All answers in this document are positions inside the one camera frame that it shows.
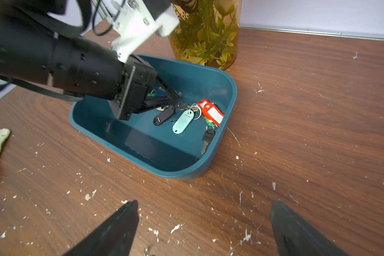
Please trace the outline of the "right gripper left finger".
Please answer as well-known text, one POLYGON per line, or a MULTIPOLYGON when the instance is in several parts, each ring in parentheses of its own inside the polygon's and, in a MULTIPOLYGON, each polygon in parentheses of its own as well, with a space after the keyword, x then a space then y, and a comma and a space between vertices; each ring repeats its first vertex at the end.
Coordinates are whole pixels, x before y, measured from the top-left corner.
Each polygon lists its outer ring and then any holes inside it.
POLYGON ((128 256, 138 223, 138 202, 127 202, 65 255, 128 256))

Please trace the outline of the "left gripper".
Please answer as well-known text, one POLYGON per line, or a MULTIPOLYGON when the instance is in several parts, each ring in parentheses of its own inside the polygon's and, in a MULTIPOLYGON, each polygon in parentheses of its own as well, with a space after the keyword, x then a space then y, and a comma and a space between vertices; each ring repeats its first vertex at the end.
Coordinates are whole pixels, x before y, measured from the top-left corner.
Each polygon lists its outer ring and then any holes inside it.
POLYGON ((108 103, 117 119, 128 121, 132 114, 141 114, 160 107, 175 105, 179 95, 148 62, 138 55, 130 55, 124 65, 121 90, 108 103), (151 97, 150 92, 167 97, 151 97))

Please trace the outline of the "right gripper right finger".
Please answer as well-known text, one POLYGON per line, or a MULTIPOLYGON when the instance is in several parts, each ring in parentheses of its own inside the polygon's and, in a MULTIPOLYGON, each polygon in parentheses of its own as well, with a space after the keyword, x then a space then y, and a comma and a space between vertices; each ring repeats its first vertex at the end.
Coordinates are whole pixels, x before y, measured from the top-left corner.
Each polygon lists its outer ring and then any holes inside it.
POLYGON ((270 221, 280 256, 346 256, 287 204, 273 201, 270 221))

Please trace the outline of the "black tag key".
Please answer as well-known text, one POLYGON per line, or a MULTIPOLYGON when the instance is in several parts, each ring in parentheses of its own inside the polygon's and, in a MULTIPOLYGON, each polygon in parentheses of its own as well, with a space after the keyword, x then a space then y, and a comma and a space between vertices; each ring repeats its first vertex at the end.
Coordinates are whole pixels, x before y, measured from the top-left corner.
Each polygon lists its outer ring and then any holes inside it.
POLYGON ((153 119, 153 124, 155 126, 159 126, 163 124, 166 120, 168 120, 170 117, 172 117, 176 112, 176 108, 174 106, 168 106, 165 110, 163 110, 160 114, 158 114, 153 119))

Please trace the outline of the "mint tag key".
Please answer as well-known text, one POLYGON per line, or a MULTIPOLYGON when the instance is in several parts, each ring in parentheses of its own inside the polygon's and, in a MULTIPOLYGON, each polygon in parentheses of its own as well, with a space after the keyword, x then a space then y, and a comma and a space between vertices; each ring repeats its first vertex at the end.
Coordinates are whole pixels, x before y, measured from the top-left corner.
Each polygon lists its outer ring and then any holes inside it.
POLYGON ((197 104, 187 108, 181 116, 175 121, 172 131, 175 134, 181 134, 190 125, 192 120, 197 120, 202 116, 202 110, 197 104))

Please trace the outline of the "teal storage box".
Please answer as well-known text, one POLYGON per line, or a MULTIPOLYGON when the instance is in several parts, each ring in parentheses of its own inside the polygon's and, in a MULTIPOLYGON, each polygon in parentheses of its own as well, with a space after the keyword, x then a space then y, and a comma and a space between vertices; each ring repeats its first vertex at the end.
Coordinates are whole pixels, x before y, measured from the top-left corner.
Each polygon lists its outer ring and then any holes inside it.
POLYGON ((216 68, 148 54, 142 58, 178 93, 181 102, 193 104, 206 99, 224 114, 206 152, 202 152, 207 129, 204 119, 192 121, 181 134, 173 132, 173 121, 181 112, 160 126, 153 124, 157 110, 133 114, 129 121, 121 121, 106 100, 86 97, 73 104, 70 122, 75 129, 156 176, 198 178, 209 168, 227 130, 237 100, 237 85, 229 74, 216 68))

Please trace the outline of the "red tag key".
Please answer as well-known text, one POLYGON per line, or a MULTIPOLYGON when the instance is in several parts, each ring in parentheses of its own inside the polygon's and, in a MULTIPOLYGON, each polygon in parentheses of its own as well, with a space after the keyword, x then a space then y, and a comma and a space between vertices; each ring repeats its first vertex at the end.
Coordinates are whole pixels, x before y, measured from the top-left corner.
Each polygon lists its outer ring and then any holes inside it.
POLYGON ((204 117, 208 121, 218 127, 221 125, 224 114, 212 102, 204 99, 199 101, 197 104, 201 108, 204 117))

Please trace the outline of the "black head key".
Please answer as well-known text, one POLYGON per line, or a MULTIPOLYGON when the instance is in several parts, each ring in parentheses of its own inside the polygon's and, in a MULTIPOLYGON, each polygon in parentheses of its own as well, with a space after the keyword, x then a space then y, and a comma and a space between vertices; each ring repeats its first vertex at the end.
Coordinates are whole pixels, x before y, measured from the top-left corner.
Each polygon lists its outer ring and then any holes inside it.
POLYGON ((201 154, 205 154, 205 152, 207 151, 207 148, 209 146, 209 144, 212 143, 213 141, 213 138, 215 136, 215 133, 216 133, 216 130, 214 128, 212 129, 207 129, 203 136, 202 136, 202 142, 203 142, 203 147, 201 149, 201 154))

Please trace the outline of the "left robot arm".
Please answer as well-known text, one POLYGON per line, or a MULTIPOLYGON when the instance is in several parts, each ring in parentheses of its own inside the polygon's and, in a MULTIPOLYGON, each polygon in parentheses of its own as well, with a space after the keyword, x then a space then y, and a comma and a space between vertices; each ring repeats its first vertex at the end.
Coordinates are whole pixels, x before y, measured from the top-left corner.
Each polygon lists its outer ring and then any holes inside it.
POLYGON ((98 6, 77 4, 80 26, 54 17, 65 13, 66 1, 0 1, 0 91, 14 84, 70 102, 105 99, 125 121, 178 103, 178 94, 134 53, 153 34, 167 37, 179 25, 169 1, 120 3, 109 19, 119 34, 111 48, 82 36, 94 26, 98 6))

